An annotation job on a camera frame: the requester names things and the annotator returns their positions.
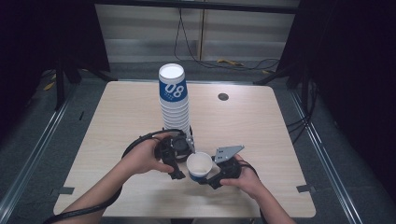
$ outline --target forearm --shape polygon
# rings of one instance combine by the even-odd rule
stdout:
[[[122,164],[117,164],[85,194],[64,209],[63,213],[92,207],[111,198],[131,176],[123,167]],[[106,209],[103,209],[83,216],[71,217],[58,223],[99,223],[105,210]]]
[[[255,200],[269,224],[295,223],[265,186],[259,187]]]

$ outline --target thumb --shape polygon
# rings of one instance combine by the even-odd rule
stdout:
[[[238,179],[221,179],[220,184],[224,186],[239,186]]]
[[[172,172],[174,172],[174,168],[172,166],[166,165],[166,164],[163,164],[163,163],[160,163],[160,162],[157,162],[155,164],[154,170],[158,170],[158,171],[163,172],[163,173],[172,173]]]

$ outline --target light wood tabletop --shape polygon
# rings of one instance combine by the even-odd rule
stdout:
[[[291,217],[316,213],[309,192],[299,193],[304,176],[269,87],[188,83],[190,120],[197,151],[215,155],[218,147],[244,145],[239,154],[259,173]],[[220,93],[229,96],[221,101]],[[72,195],[60,195],[54,213],[102,178],[136,138],[161,130],[162,111],[157,82],[110,82],[96,108],[65,187]],[[168,174],[150,171],[134,175],[121,196],[105,211],[108,217],[259,217],[258,205],[235,187],[212,189],[187,176],[172,180]],[[214,166],[211,175],[219,172]]]

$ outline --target stack of paper cups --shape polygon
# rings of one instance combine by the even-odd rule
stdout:
[[[189,95],[182,66],[169,63],[160,68],[160,104],[165,129],[180,129],[190,136]]]

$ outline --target black round hole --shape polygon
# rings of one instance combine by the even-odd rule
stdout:
[[[228,95],[226,94],[226,93],[220,93],[219,94],[219,99],[220,100],[222,100],[222,101],[226,101],[226,100],[228,100]]]

